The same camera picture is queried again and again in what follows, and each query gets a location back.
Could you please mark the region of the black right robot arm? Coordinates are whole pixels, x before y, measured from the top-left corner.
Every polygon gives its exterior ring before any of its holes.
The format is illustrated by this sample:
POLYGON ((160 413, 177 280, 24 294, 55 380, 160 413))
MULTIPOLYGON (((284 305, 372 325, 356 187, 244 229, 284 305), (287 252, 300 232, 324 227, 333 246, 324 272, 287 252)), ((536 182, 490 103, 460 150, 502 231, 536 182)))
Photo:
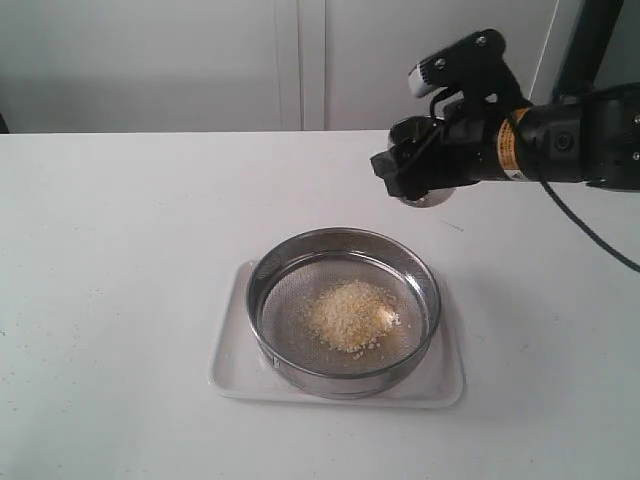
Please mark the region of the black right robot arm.
POLYGON ((371 159, 387 193, 417 201, 434 190, 483 181, 584 183, 639 188, 639 86, 592 90, 571 102, 450 103, 441 118, 393 126, 388 148, 371 159))

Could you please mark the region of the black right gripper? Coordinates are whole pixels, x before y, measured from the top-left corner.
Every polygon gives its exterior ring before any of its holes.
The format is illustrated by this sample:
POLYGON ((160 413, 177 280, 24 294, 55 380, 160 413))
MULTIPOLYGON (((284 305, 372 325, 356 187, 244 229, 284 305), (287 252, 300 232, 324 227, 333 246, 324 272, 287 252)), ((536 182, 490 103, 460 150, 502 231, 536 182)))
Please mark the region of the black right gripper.
POLYGON ((530 175, 518 160, 513 127, 529 109, 526 98, 455 101, 444 109, 444 124, 426 149, 426 161, 421 159, 425 140, 406 138, 371 158, 374 173, 390 196, 408 200, 482 181, 526 182, 530 175))

